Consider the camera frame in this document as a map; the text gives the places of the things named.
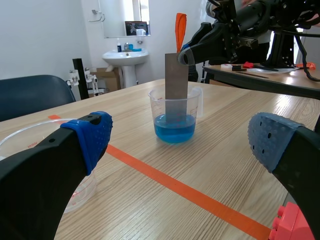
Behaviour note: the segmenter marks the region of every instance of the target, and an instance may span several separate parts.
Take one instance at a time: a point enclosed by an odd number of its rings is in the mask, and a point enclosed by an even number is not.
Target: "faucet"
[[[132,52],[131,49],[129,49],[129,43],[126,42],[123,46],[123,52]]]

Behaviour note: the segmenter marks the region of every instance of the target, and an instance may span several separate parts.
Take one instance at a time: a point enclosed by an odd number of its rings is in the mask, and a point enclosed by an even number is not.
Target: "mirror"
[[[105,38],[150,35],[149,0],[99,0]]]

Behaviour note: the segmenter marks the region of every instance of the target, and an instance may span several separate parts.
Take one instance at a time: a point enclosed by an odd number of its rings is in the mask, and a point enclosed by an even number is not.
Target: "measuring cup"
[[[0,142],[0,161],[18,152],[33,148],[55,130],[59,129],[61,124],[70,120],[72,119],[57,119],[41,122],[7,136]],[[97,180],[95,173],[92,172],[91,175],[86,176],[76,188],[64,213],[81,207],[95,193],[96,185]]]
[[[167,143],[183,143],[195,133],[197,116],[203,115],[201,87],[188,86],[185,99],[166,99],[165,87],[149,92],[155,134]]]

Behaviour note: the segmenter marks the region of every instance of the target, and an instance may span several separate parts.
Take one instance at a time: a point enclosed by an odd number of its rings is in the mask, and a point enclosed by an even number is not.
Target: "chair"
[[[68,84],[56,76],[0,80],[0,122],[75,101]]]

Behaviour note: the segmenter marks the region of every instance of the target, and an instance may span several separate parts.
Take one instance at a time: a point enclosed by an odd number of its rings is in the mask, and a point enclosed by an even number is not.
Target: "white bottle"
[[[122,52],[122,49],[121,49],[120,39],[117,38],[116,40],[118,41],[118,43],[116,44],[116,45],[117,45],[117,48],[118,48],[118,53],[121,53],[121,52]]]

